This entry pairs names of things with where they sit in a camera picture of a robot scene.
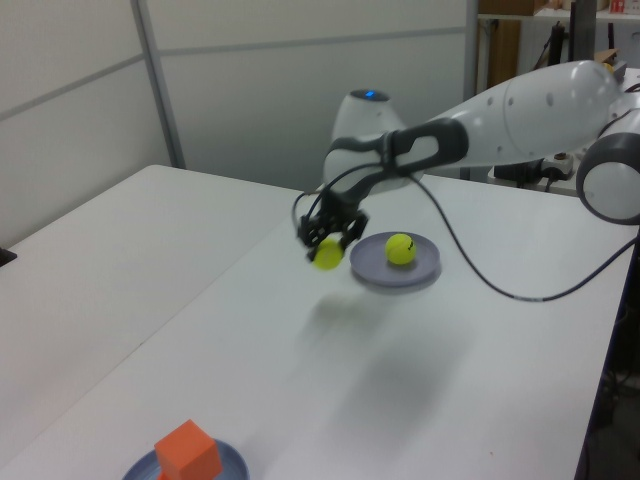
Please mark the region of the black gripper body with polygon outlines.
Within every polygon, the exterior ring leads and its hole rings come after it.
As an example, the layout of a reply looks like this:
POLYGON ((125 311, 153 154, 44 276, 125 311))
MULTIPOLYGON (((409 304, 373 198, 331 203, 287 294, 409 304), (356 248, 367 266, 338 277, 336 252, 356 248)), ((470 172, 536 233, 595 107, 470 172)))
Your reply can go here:
POLYGON ((325 188, 320 195, 320 208, 317 216, 326 222, 327 234, 339 233, 341 220, 350 213, 361 210, 358 201, 345 200, 341 194, 325 188))

